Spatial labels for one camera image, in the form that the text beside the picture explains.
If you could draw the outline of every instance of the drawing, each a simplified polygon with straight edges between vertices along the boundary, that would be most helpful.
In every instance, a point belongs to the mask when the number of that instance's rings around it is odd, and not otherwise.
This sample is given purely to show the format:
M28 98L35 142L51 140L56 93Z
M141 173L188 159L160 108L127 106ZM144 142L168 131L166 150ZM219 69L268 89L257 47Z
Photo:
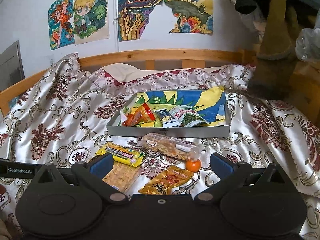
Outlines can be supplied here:
M164 0L178 18L170 33L213 32L212 0Z
M162 0L118 0L119 41L140 39L149 14Z
M108 0L74 0L75 44L109 38Z
M48 11L51 50L75 42L70 18L73 17L73 0L57 0Z

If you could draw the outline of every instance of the white wall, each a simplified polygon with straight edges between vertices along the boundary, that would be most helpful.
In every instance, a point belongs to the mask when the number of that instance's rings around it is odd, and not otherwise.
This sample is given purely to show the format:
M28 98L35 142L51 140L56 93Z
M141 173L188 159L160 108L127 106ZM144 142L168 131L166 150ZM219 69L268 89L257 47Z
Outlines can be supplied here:
M3 0L0 3L0 53L15 41L20 41L22 64L25 76L31 76L50 66L72 52L79 57L116 52L114 35L116 25L113 0L109 0L110 38L80 45L68 45L50 50L48 34L48 9L55 0ZM150 22L141 39L122 41L120 51L136 49L219 49L237 51L251 49L255 41L239 15L228 0L213 0L213 35L193 33L168 33L176 22L171 9L165 5L156 6L150 14Z

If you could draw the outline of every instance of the gray tray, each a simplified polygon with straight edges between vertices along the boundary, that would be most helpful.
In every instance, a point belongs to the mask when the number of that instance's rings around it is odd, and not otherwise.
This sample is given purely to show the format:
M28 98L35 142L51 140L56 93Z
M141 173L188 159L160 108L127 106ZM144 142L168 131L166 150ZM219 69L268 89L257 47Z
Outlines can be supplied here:
M137 94L134 94L124 105L130 107L135 103ZM171 137L186 137L186 138L213 138L227 137L230 133L231 115L227 103L224 106L226 125L218 126L199 126L199 127L124 127L116 126L119 124L120 110L107 123L107 129L110 135L125 136L125 137L142 137L148 133L160 133Z

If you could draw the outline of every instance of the orange snack bag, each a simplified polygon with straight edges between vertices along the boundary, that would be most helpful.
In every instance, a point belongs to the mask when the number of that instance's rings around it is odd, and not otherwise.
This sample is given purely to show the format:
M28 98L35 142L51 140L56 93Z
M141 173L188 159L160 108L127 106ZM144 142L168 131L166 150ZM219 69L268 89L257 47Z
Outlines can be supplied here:
M141 122L153 122L156 120L153 112L151 111L147 103L143 103L139 108L133 113L127 116L127 120L122 123L122 126L134 126Z
M191 171L172 165L155 176L138 192L146 195L170 195L172 188L187 183L193 175Z

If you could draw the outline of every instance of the clear plastic bag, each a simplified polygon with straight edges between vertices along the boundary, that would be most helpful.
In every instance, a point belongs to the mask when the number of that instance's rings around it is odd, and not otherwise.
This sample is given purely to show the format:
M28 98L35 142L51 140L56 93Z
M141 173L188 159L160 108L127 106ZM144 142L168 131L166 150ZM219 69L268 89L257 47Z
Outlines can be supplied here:
M298 59L307 62L320 61L320 10L313 29L301 30L296 41L296 54Z
M202 144L157 133L149 133L143 136L139 145L145 149L161 152L164 155L185 161L196 161L203 150Z
M113 169L102 180L110 186L126 193L141 173L141 167L134 168L123 163L114 162Z

